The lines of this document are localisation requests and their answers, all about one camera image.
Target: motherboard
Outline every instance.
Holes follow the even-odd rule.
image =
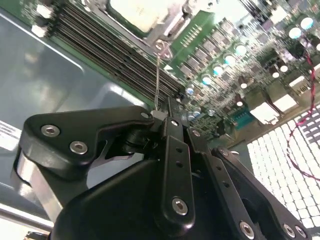
[[[207,139],[274,125],[319,78],[317,0],[11,0],[4,8],[150,106],[179,101]]]

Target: label sticker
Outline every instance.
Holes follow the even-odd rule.
[[[0,148],[13,151],[18,145],[21,132],[20,129],[0,121]]]

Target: cable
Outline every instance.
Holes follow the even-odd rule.
[[[157,57],[156,57],[156,82],[155,82],[155,95],[154,95],[154,107],[155,107],[156,111],[158,110],[158,98],[159,98],[159,87],[160,87],[159,70],[160,70],[160,56],[157,55]]]
[[[315,80],[316,80],[316,71],[315,71],[315,68],[314,68],[314,65],[313,65],[313,62],[311,60],[311,57],[308,53],[306,53],[306,61],[307,63],[311,66],[311,74],[310,74],[310,80],[311,80],[311,88],[310,88],[310,101],[311,101],[311,104],[310,104],[310,109],[308,110],[308,114],[303,117],[302,119],[300,119],[296,124],[295,124],[295,127],[291,130],[290,134],[289,134],[289,138],[288,140],[286,141],[286,156],[289,158],[291,164],[293,165],[293,167],[295,169],[297,169],[303,176],[306,176],[308,178],[312,178],[316,181],[319,181],[320,182],[320,178],[317,178],[315,177],[314,175],[312,174],[309,174],[305,171],[302,171],[300,169],[300,167],[298,166],[298,164],[292,160],[291,156],[290,156],[290,152],[289,150],[291,149],[290,147],[290,139],[291,137],[294,135],[294,131],[299,127],[301,126],[302,124],[304,124],[307,120],[307,118],[310,118],[312,117],[312,114],[313,114],[313,111],[314,111],[314,108],[315,108],[315,95],[316,95],[316,86],[315,86]]]

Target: metal wire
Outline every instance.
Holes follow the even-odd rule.
[[[158,110],[158,98],[159,98],[159,87],[160,87],[159,71],[160,71],[160,56],[158,55],[156,57],[156,83],[155,83],[155,95],[154,95],[154,107],[156,111]]]

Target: red wire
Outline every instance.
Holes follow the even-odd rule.
[[[314,108],[315,108],[315,95],[316,95],[316,87],[315,87],[315,80],[316,80],[316,71],[315,71],[315,68],[314,68],[314,65],[311,61],[311,58],[310,58],[310,55],[307,54],[306,56],[306,61],[308,62],[308,64],[311,66],[311,75],[310,75],[310,78],[311,78],[311,89],[310,89],[310,100],[311,100],[311,104],[310,104],[310,109],[308,111],[308,114],[300,119],[296,124],[295,124],[295,127],[294,129],[291,130],[290,134],[289,134],[289,138],[288,140],[286,141],[286,155],[287,157],[289,158],[290,162],[292,163],[293,167],[295,169],[297,169],[302,175],[308,177],[308,178],[312,178],[316,181],[319,181],[320,182],[320,178],[317,178],[315,177],[314,175],[312,174],[309,174],[305,171],[302,171],[300,169],[300,167],[298,166],[298,164],[292,160],[291,156],[290,156],[290,152],[289,150],[291,149],[290,148],[290,139],[291,137],[294,135],[294,131],[300,126],[302,125],[303,123],[306,122],[307,118],[311,117],[312,116],[312,113],[314,111]]]

